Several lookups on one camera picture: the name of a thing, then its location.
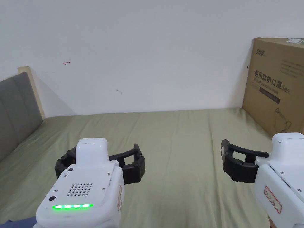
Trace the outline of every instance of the wrinkled sheet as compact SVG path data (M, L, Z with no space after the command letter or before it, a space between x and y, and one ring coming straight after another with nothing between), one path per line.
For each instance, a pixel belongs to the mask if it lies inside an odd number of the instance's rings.
M269 228L253 185L222 170L222 139L271 151L271 139L243 109L48 118L0 162L0 224L35 216L56 181L56 160L90 137L106 138L110 155L137 143L145 156L142 181L125 186L121 227Z

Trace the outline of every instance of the box label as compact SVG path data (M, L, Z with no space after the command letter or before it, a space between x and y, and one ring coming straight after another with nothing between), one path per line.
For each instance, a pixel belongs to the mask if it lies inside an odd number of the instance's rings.
M287 41L288 43L302 43L304 40L292 38Z

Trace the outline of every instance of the red label sticker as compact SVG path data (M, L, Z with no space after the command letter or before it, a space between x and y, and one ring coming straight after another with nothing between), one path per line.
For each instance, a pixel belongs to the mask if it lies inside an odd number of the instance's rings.
M267 196L271 204L275 207L277 212L280 214L282 211L282 205L267 186L264 189L264 194L265 196Z
M120 189L119 189L119 194L118 194L118 201L117 201L117 209L119 211L119 207L120 207L120 199L121 199L121 193L122 193L123 189L120 185Z

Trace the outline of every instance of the blue fabric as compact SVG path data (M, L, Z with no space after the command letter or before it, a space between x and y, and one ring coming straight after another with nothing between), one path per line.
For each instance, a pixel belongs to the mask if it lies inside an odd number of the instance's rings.
M16 222L8 220L3 225L0 225L0 228L33 228L37 223L36 217L31 217L28 219L22 219Z

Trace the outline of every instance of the cardboard box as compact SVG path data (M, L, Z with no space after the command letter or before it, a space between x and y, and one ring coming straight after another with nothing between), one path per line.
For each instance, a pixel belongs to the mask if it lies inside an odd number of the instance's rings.
M254 39L243 108L270 136L304 133L304 39Z

